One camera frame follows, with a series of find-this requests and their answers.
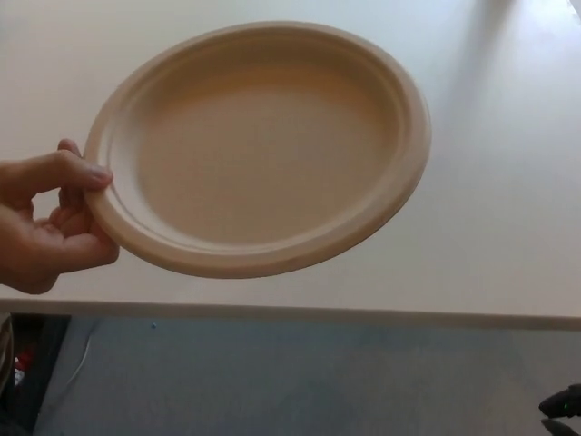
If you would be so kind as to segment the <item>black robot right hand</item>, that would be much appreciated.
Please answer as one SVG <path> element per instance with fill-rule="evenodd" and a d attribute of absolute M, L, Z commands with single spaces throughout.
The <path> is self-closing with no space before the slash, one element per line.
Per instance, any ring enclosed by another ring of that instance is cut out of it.
<path fill-rule="evenodd" d="M 580 416 L 580 394 L 580 384 L 572 384 L 539 403 L 538 409 L 545 416 L 541 423 L 551 435 L 580 435 L 579 432 L 559 421 L 562 418 L 571 419 Z"/>

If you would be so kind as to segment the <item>person's bare hand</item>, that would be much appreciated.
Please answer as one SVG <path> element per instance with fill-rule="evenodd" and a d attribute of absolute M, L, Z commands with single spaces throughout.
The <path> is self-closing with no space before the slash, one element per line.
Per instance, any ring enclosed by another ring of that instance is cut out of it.
<path fill-rule="evenodd" d="M 50 154 L 1 163 L 1 284 L 50 291 L 62 274 L 114 263 L 119 246 L 96 222 L 84 195 L 113 174 L 82 157 L 70 139 Z"/>

